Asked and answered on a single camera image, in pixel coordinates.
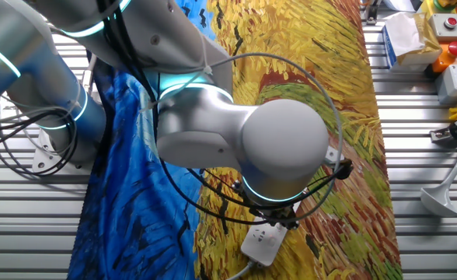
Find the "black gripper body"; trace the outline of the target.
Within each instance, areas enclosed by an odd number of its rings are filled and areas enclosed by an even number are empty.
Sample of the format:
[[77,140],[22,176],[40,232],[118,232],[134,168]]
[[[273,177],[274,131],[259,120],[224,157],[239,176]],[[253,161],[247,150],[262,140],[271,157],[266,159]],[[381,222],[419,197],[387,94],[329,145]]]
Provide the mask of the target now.
[[268,220],[271,226],[279,225],[285,229],[297,229],[299,227],[299,221],[291,220],[297,217],[297,208],[298,205],[291,205],[275,210],[256,210],[255,208],[251,208],[249,212],[259,219]]

